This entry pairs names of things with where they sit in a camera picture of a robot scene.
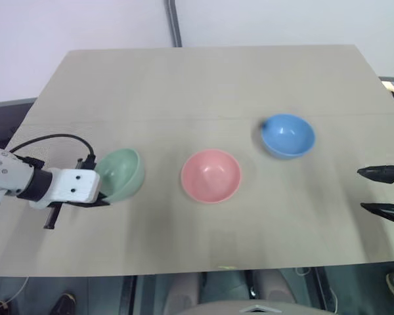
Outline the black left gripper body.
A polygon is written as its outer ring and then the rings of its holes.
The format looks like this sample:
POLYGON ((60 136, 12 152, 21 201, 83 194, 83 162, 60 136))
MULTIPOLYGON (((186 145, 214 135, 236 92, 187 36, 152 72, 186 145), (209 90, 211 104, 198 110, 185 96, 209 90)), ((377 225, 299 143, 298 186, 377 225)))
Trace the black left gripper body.
POLYGON ((49 216, 47 217, 47 220, 45 221, 44 229, 46 230, 53 230, 55 228, 55 223, 58 219, 58 216, 60 214, 60 210, 63 205, 73 205, 77 207, 94 207, 97 206, 98 203, 80 203, 80 202, 72 202, 72 201, 54 201, 49 205, 49 208, 51 209, 49 212, 49 216))

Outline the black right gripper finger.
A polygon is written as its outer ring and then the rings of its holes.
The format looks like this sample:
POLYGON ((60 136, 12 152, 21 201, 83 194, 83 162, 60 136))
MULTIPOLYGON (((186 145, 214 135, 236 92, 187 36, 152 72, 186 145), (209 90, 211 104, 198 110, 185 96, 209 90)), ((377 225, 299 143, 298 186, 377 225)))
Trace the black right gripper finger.
POLYGON ((394 222, 394 204, 392 203, 361 203, 368 212, 394 222))
POLYGON ((375 182, 394 183, 394 165, 364 167, 358 169, 357 173, 375 182))

